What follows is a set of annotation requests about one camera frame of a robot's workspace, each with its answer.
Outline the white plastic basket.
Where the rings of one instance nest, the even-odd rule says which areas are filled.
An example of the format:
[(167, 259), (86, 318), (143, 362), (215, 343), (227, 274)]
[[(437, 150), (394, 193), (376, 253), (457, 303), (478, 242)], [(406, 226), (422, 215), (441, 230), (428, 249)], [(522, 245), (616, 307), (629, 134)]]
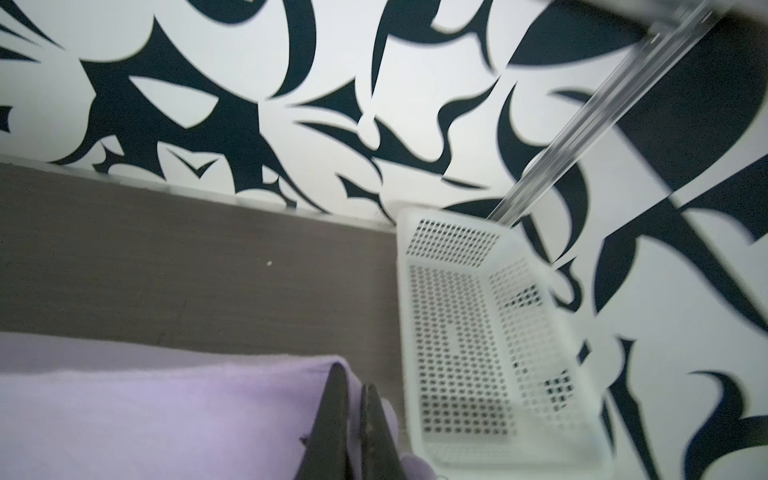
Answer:
[(396, 241), (413, 452), (440, 479), (611, 478), (600, 396), (526, 240), (409, 207)]

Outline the aluminium frame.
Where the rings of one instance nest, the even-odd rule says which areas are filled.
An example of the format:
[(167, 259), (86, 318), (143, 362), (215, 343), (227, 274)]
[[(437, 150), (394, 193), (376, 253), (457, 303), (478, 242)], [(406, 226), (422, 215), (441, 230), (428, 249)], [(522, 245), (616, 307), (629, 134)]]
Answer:
[(644, 40), (600, 85), (488, 215), (511, 227), (608, 129), (729, 14), (767, 23), (765, 1), (594, 1), (648, 27)]

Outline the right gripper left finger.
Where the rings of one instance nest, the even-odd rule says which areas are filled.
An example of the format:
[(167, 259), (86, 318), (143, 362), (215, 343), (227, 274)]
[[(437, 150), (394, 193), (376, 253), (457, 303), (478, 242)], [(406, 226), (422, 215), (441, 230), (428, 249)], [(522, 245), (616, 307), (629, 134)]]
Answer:
[(348, 458), (348, 377), (341, 363), (330, 370), (295, 480), (351, 479)]

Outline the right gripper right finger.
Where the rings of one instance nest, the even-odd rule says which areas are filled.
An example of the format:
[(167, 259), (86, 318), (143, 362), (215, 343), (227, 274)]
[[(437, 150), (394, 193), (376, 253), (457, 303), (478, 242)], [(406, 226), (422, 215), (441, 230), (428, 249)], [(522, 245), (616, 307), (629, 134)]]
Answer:
[(373, 384), (364, 384), (360, 404), (361, 478), (406, 480), (382, 400)]

